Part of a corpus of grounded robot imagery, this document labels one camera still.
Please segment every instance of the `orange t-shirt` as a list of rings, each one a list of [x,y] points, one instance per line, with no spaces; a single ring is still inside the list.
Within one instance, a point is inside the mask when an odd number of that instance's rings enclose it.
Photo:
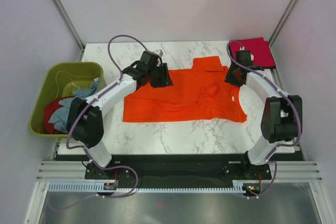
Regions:
[[[169,70],[173,85],[150,84],[125,97],[124,122],[176,122],[222,118],[245,122],[239,87],[224,81],[228,72],[218,56],[196,58],[191,69]]]

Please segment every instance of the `white marble surface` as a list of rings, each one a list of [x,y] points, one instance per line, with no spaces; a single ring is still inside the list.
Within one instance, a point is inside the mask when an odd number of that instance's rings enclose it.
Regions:
[[[162,59],[170,69],[191,68],[193,58],[219,56],[223,66],[230,65],[226,53],[227,41],[148,42],[148,50],[162,51]],[[115,43],[111,52],[123,69],[141,57],[138,43]],[[118,76],[107,53],[107,44],[87,44],[83,61],[94,61],[104,69],[107,83]],[[169,123],[124,123],[123,101],[104,118],[103,141],[111,154],[196,154],[244,153],[261,136],[260,121],[264,105],[247,86],[239,92],[241,107],[247,121],[235,123],[223,119]],[[278,152],[294,152],[294,148],[280,148]],[[59,154],[81,154],[81,150],[67,150],[64,142]]]

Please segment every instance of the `red cloth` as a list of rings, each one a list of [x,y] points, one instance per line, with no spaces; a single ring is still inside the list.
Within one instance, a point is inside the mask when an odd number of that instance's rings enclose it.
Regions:
[[[243,44],[245,50],[251,51],[251,54],[254,56],[254,65],[263,68],[275,68],[275,62],[269,49],[268,41],[264,41],[264,38],[238,39],[238,41]],[[238,43],[231,43],[230,49],[233,56],[235,56],[235,52],[240,49],[240,45]]]
[[[222,118],[245,122],[239,87],[224,81],[228,72],[218,56],[194,59],[191,69],[169,70],[173,85],[148,83],[124,99],[124,122],[177,122]]]
[[[71,97],[61,97],[53,101],[51,104],[46,106],[44,108],[44,116],[43,116],[43,123],[44,123],[44,128],[49,134],[62,134],[63,132],[60,132],[58,130],[55,130],[54,124],[53,123],[48,123],[50,120],[52,114],[58,110],[62,105],[59,105],[58,102],[65,99],[65,98],[71,98]]]

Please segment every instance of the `gray wall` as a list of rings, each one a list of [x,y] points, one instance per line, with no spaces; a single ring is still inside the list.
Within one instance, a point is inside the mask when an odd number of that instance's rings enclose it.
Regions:
[[[47,70],[79,48],[51,0],[0,0],[0,223],[22,223],[51,141],[28,121]]]
[[[302,146],[336,207],[336,1],[299,0],[272,47],[287,91],[303,99]]]
[[[84,43],[269,38],[290,0],[61,0]]]

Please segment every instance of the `green plastic basket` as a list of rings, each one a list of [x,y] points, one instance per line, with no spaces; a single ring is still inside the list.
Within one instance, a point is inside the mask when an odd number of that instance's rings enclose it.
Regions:
[[[49,69],[38,95],[29,128],[37,136],[67,137],[67,134],[48,134],[44,128],[44,108],[57,98],[68,97],[76,89],[89,88],[100,77],[99,90],[106,86],[101,66],[95,62],[64,62]]]

